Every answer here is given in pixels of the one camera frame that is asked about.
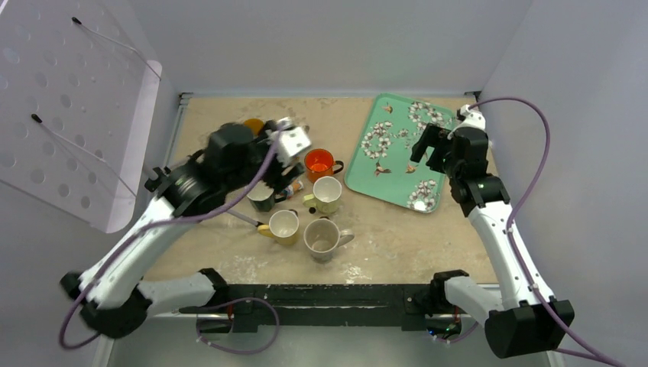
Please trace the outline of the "dark teal mug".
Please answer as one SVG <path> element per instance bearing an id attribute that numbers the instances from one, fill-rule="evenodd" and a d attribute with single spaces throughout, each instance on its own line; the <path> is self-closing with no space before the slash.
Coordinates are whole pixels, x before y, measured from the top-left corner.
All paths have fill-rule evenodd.
<path id="1" fill-rule="evenodd" d="M 274 190 L 265 183 L 257 183 L 246 197 L 258 212 L 270 212 L 276 204 Z"/>

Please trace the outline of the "orange mug black handle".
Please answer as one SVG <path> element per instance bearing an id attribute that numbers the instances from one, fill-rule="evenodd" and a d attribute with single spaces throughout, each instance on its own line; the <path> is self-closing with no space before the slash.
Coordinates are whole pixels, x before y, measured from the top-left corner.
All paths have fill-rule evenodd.
<path id="1" fill-rule="evenodd" d="M 323 148 L 309 151 L 305 158 L 306 177 L 315 183 L 321 177 L 333 176 L 344 169 L 344 162 L 336 160 L 332 153 Z"/>

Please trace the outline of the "yellow mug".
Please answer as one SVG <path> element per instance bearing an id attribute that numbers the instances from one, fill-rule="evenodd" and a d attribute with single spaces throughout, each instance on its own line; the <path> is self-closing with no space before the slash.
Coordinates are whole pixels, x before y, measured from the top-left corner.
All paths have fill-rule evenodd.
<path id="1" fill-rule="evenodd" d="M 260 235 L 273 239 L 279 245 L 296 244 L 299 237 L 300 220 L 296 210 L 282 209 L 275 212 L 268 224 L 257 227 Z"/>

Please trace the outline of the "lime green mug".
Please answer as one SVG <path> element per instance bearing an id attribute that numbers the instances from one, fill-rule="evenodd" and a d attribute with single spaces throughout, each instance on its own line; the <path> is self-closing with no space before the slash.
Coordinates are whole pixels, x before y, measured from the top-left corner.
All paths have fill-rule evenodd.
<path id="1" fill-rule="evenodd" d="M 314 184 L 312 193 L 303 197 L 303 205 L 320 213 L 332 214 L 339 208 L 342 184 L 334 177 L 320 177 Z"/>

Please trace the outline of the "blue mug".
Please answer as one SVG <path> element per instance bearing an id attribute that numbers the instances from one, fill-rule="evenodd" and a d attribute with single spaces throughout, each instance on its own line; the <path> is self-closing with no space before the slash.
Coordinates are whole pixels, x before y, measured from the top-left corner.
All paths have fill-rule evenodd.
<path id="1" fill-rule="evenodd" d="M 247 119 L 243 124 L 248 127 L 255 137 L 264 135 L 265 121 L 261 119 Z"/>

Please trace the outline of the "beige dragon print mug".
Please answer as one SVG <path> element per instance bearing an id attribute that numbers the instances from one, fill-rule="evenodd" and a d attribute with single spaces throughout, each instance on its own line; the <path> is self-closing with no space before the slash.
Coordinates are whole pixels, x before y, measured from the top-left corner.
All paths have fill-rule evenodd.
<path id="1" fill-rule="evenodd" d="M 330 218 L 313 220 L 303 232 L 303 241 L 311 258 L 318 263 L 332 260 L 335 251 L 355 238 L 350 229 L 340 229 Z"/>

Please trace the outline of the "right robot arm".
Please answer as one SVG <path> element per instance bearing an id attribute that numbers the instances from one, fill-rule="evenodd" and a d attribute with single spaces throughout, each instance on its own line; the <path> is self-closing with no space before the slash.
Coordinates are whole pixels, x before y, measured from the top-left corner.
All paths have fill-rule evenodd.
<path id="1" fill-rule="evenodd" d="M 499 358 L 553 351 L 575 318 L 568 300 L 557 300 L 530 257 L 513 220 L 513 207 L 502 180 L 488 173 L 488 136 L 481 128 L 454 131 L 427 125 L 410 159 L 445 174 L 451 195 L 482 241 L 500 287 L 496 296 L 465 271 L 436 273 L 429 301 L 440 311 L 465 311 L 484 328 Z"/>

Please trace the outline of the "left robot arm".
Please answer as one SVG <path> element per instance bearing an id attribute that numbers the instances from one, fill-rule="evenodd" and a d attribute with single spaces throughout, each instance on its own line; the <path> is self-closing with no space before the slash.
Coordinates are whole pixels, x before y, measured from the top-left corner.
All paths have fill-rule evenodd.
<path id="1" fill-rule="evenodd" d="M 240 122 L 220 126 L 204 148 L 173 168 L 157 168 L 147 181 L 147 209 L 125 236 L 95 265 L 69 272 L 60 286 L 97 336 L 120 339 L 161 313 L 204 307 L 217 313 L 228 302 L 227 283 L 204 268 L 172 281 L 145 281 L 162 254 L 197 223 L 229 211 L 257 184 L 274 193 L 304 172 L 298 157 L 310 148 L 308 128 L 289 118 L 269 120 L 254 130 Z"/>

